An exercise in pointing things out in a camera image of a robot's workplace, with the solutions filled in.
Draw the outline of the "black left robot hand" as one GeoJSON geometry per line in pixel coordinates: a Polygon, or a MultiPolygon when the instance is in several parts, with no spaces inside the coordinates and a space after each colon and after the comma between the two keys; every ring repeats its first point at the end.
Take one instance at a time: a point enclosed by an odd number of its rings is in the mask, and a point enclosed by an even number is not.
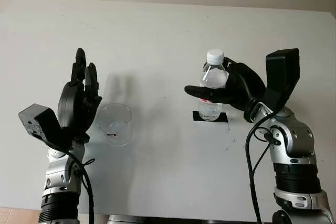
{"type": "Polygon", "coordinates": [[[72,139],[86,144],[87,134],[102,101],[98,94],[99,82],[94,63],[86,63],[85,51],[78,48],[72,65],[71,79],[62,90],[58,103],[58,122],[72,139]]]}

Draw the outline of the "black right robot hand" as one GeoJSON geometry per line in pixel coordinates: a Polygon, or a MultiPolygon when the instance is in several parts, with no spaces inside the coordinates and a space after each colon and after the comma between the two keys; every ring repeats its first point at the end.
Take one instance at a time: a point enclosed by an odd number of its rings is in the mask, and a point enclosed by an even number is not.
{"type": "Polygon", "coordinates": [[[241,111],[250,110],[265,93],[266,87],[262,79],[244,63],[236,63],[227,57],[224,58],[224,69],[228,72],[224,88],[186,86],[184,91],[213,103],[229,104],[241,111]]]}

